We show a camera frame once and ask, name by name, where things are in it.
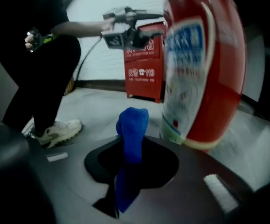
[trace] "hand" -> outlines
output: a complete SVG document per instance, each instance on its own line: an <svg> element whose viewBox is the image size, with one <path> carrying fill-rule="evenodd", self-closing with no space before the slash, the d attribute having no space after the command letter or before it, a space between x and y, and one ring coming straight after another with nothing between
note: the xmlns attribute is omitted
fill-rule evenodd
<svg viewBox="0 0 270 224"><path fill-rule="evenodd" d="M34 41L34 36L32 34L28 35L25 38L25 47L26 50L31 50L33 48L32 42Z"/></svg>
<svg viewBox="0 0 270 224"><path fill-rule="evenodd" d="M103 31L110 31L113 29L115 23L115 18L108 18L102 24Z"/></svg>

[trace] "blue cloth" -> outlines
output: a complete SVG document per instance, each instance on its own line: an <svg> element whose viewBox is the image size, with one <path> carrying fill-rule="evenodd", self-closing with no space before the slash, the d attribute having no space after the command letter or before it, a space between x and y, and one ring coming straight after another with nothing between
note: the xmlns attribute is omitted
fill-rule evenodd
<svg viewBox="0 0 270 224"><path fill-rule="evenodd" d="M118 135L124 138L124 158L127 164L142 163L142 140L148 125L148 110L127 108L116 124Z"/></svg>
<svg viewBox="0 0 270 224"><path fill-rule="evenodd" d="M147 109L127 108L116 124L118 135L124 138L124 165L116 176L117 208L124 213L140 192L142 140L148 125Z"/></svg>

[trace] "shoe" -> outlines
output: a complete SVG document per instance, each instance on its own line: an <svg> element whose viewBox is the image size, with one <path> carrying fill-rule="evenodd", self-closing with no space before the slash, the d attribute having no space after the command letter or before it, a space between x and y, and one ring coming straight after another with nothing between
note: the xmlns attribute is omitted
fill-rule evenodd
<svg viewBox="0 0 270 224"><path fill-rule="evenodd" d="M53 126L46 128L41 137L36 135L34 128L31 133L34 138L40 142L43 148L52 148L58 143L75 137L81 130L81 121L74 119L67 123L55 121Z"/></svg>
<svg viewBox="0 0 270 224"><path fill-rule="evenodd" d="M33 132L33 129L34 129L34 119L32 117L31 120L29 120L29 122L23 128L22 134L25 137L31 136L32 138L34 138L33 137L33 133L32 133Z"/></svg>

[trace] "floor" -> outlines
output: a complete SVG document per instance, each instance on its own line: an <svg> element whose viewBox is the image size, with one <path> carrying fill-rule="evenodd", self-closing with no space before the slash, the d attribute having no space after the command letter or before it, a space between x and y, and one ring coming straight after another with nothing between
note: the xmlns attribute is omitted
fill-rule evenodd
<svg viewBox="0 0 270 224"><path fill-rule="evenodd" d="M119 114L128 107L146 108L146 135L159 137L163 104L127 98L126 93L77 89L62 99L57 120L79 119L83 131L66 143L92 143L116 135ZM242 177L253 190L270 182L270 123L252 114L241 102L224 137L210 152L212 157Z"/></svg>

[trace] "fire extinguisher label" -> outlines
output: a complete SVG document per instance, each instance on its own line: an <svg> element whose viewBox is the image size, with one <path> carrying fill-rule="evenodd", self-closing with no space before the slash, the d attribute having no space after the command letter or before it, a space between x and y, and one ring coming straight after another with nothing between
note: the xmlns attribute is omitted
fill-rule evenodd
<svg viewBox="0 0 270 224"><path fill-rule="evenodd" d="M166 39L166 90L160 133L181 144L200 107L207 74L202 19L186 19L171 27Z"/></svg>

